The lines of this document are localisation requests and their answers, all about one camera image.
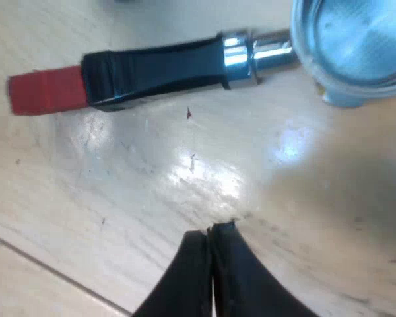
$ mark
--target wood grain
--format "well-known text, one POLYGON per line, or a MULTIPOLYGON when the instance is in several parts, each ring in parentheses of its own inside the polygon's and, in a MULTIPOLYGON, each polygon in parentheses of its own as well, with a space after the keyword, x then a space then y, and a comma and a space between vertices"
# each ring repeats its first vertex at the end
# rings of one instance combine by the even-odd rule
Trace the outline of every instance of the wood grain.
POLYGON ((134 311, 185 231, 238 219, 320 316, 396 316, 396 99, 334 108, 297 68, 113 114, 9 111, 9 75, 284 28, 291 3, 0 1, 0 237, 134 311))
POLYGON ((0 316, 128 316, 0 241, 0 316))

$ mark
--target metal filter basket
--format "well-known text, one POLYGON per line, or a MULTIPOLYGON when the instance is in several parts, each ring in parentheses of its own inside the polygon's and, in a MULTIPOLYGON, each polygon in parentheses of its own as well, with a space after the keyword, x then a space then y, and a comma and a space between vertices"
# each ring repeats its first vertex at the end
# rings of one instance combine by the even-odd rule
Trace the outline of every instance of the metal filter basket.
POLYGON ((396 96, 396 0, 295 0, 290 35, 326 102, 396 96))

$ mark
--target silver metal band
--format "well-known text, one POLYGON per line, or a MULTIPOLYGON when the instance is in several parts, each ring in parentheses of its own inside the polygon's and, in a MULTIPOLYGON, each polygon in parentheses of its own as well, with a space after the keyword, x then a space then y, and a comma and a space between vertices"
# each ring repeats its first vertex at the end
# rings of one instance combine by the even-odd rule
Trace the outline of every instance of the silver metal band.
POLYGON ((288 30, 276 33, 237 30, 223 33, 222 40, 230 88, 257 84, 274 68, 298 60, 288 30))

